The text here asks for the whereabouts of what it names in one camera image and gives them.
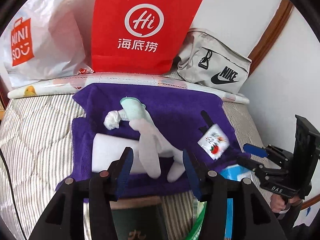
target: white plastic bag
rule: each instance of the white plastic bag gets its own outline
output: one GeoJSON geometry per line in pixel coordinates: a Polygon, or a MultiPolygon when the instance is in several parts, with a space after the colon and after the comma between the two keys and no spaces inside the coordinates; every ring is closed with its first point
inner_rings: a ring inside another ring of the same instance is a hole
{"type": "Polygon", "coordinates": [[[13,88],[92,72],[71,1],[28,0],[13,17],[0,41],[13,88]]]}

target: quilted bedding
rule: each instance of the quilted bedding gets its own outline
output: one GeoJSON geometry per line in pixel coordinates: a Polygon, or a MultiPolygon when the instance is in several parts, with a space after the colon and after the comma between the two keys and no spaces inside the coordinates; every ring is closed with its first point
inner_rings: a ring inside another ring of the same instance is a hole
{"type": "MultiPolygon", "coordinates": [[[[7,161],[17,209],[26,236],[32,232],[55,187],[72,172],[74,118],[85,116],[73,95],[49,95],[12,99],[0,127],[0,148],[7,161]]],[[[240,146],[262,146],[260,136],[245,105],[224,102],[223,109],[236,130],[240,146]]],[[[0,215],[18,239],[23,236],[15,216],[7,174],[0,161],[0,215]]],[[[255,185],[258,179],[252,175],[255,185]]],[[[270,192],[259,188],[266,201],[270,192]]],[[[169,240],[186,236],[192,226],[191,192],[162,197],[169,240]]],[[[85,239],[90,239],[89,208],[84,204],[85,239]]]]}

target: bed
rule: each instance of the bed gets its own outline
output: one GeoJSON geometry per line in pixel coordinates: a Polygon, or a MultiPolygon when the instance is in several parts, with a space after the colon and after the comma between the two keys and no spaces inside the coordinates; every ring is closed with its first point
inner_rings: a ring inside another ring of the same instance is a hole
{"type": "MultiPolygon", "coordinates": [[[[223,110],[235,128],[239,145],[251,143],[262,147],[262,141],[247,110],[248,100],[242,95],[232,95],[171,78],[127,74],[91,74],[76,79],[57,79],[34,84],[34,97],[23,97],[26,88],[9,94],[11,101],[0,127],[0,147],[7,161],[17,209],[27,237],[31,234],[41,213],[55,194],[56,185],[67,177],[73,168],[71,122],[84,117],[85,112],[72,96],[93,82],[122,82],[138,85],[170,86],[177,89],[205,90],[222,98],[223,110]]],[[[265,160],[252,157],[269,166],[265,160]]],[[[0,162],[0,212],[7,227],[22,240],[15,216],[7,174],[0,162]]],[[[269,203],[271,193],[259,187],[269,203]]],[[[161,197],[169,240],[183,239],[192,227],[191,192],[161,197]]],[[[90,238],[89,207],[84,203],[85,239],[90,238]]]]}

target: white circle logo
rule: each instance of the white circle logo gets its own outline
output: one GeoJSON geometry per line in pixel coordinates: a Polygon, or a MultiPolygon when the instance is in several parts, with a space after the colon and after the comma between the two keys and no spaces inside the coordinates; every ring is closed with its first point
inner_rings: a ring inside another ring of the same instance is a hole
{"type": "Polygon", "coordinates": [[[161,30],[163,23],[164,16],[162,11],[157,6],[149,3],[142,3],[134,6],[128,11],[124,18],[124,25],[127,31],[130,34],[140,38],[146,38],[155,35],[159,32],[159,30],[161,30]]]}

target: yellow duck print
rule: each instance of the yellow duck print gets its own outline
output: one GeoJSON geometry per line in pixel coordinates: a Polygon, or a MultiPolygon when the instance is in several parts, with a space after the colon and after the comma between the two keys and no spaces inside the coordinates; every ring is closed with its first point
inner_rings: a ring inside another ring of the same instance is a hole
{"type": "Polygon", "coordinates": [[[26,90],[24,91],[24,96],[25,97],[34,97],[36,95],[37,95],[36,94],[36,90],[35,90],[35,88],[33,86],[28,86],[26,88],[26,90]]]}

